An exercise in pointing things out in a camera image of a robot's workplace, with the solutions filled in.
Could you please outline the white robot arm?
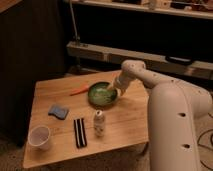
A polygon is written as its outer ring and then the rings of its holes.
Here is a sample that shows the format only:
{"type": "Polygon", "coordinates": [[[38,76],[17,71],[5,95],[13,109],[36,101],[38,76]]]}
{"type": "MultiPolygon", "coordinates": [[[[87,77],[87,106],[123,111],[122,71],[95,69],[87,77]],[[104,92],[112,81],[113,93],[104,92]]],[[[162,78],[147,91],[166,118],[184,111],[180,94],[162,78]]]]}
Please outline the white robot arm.
{"type": "Polygon", "coordinates": [[[138,79],[151,89],[148,98],[150,171],[201,171],[194,119],[211,111],[206,89],[146,68],[141,60],[126,60],[112,87],[126,91],[138,79]]]}

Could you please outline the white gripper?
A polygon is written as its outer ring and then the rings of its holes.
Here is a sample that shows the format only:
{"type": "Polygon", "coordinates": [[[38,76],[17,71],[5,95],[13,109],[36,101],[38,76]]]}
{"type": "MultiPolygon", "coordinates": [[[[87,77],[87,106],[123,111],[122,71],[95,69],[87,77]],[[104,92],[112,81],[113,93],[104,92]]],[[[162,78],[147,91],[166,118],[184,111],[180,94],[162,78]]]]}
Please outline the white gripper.
{"type": "Polygon", "coordinates": [[[128,85],[125,82],[122,82],[118,77],[114,79],[112,83],[110,83],[107,87],[108,90],[120,90],[120,95],[123,96],[128,88],[128,85]]]}

